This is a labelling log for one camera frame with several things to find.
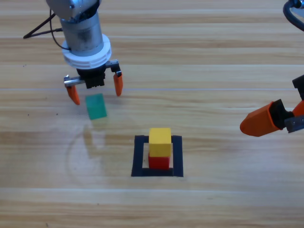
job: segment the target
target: black square frame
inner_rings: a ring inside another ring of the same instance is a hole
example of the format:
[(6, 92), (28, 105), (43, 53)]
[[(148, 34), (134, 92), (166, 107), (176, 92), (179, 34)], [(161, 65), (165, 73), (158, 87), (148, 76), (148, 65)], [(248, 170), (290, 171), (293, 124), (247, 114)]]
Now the black square frame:
[(143, 168), (143, 145), (149, 143), (149, 137), (146, 135), (136, 135), (134, 140), (134, 156), (132, 177), (183, 177), (183, 158), (182, 158), (182, 137), (173, 135), (171, 137), (173, 144), (173, 168), (169, 170), (156, 170)]

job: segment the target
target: orange gripper tip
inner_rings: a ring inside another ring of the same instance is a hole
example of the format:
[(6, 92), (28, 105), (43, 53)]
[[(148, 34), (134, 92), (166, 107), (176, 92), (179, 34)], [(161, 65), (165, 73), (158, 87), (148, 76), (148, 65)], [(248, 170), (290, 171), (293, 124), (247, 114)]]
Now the orange gripper tip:
[(117, 74), (115, 74), (114, 75), (114, 84), (115, 84), (116, 95), (120, 96), (122, 94), (123, 86), (124, 86), (123, 75), (118, 77)]
[(304, 115), (304, 101), (301, 101), (293, 110), (295, 117)]
[(249, 113), (240, 125), (241, 132), (250, 136), (260, 137), (279, 130), (274, 125), (269, 112), (272, 104), (273, 102)]
[(69, 95), (69, 97), (72, 99), (72, 101), (76, 104), (76, 105), (80, 105), (80, 100), (79, 100), (79, 96), (76, 90), (76, 86), (69, 86), (66, 88), (67, 93)]

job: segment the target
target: black cable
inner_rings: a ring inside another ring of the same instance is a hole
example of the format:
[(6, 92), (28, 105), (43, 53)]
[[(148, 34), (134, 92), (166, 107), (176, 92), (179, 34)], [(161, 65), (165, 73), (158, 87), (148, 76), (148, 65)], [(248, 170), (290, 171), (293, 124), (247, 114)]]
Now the black cable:
[(296, 26), (298, 29), (300, 29), (301, 31), (304, 32), (304, 23), (302, 21), (300, 21), (298, 18), (296, 18), (290, 8), (295, 7), (295, 8), (299, 8), (301, 4), (298, 0), (289, 0), (287, 3), (285, 3), (284, 7), (283, 7), (283, 13), (286, 17), (286, 19), (293, 24), (294, 26)]
[[(52, 9), (49, 9), (49, 16), (50, 16), (50, 17), (52, 16)], [(62, 49), (64, 49), (64, 50), (69, 50), (69, 51), (70, 51), (70, 50), (71, 50), (70, 48), (65, 48), (65, 47), (61, 46), (60, 44), (58, 44), (57, 40), (55, 39), (54, 32), (53, 32), (53, 29), (52, 29), (52, 20), (49, 21), (49, 27), (50, 27), (50, 29), (51, 29), (52, 37), (53, 37), (53, 40), (55, 41), (55, 43), (56, 43), (59, 47), (61, 47)]]
[(34, 32), (41, 29), (44, 25), (46, 25), (48, 22), (50, 22), (55, 16), (56, 16), (55, 13), (51, 14), (48, 19), (43, 21), (40, 25), (38, 25), (36, 28), (34, 28), (32, 31), (30, 31), (28, 34), (26, 34), (23, 38), (27, 39), (27, 38), (33, 37)]
[[(54, 29), (53, 32), (62, 32), (62, 28), (57, 28), (57, 29)], [(30, 37), (37, 37), (37, 36), (40, 36), (40, 35), (44, 35), (44, 34), (48, 34), (48, 33), (51, 33), (52, 31), (49, 30), (49, 31), (44, 31), (44, 32), (40, 32), (40, 33), (35, 33), (33, 35), (31, 35)]]

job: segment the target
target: green cube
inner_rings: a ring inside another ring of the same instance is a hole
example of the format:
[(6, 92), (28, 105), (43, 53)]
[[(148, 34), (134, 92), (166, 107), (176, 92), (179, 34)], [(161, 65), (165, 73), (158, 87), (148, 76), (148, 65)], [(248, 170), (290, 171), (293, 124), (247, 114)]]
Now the green cube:
[(107, 116), (104, 96), (102, 94), (87, 96), (85, 102), (91, 120)]

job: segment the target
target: yellow cube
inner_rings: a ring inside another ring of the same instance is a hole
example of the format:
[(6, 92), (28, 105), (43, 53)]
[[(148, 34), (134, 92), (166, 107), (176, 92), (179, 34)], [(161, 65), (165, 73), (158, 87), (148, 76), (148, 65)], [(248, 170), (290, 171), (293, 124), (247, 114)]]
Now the yellow cube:
[(149, 132), (150, 157), (171, 157), (171, 129), (151, 128)]

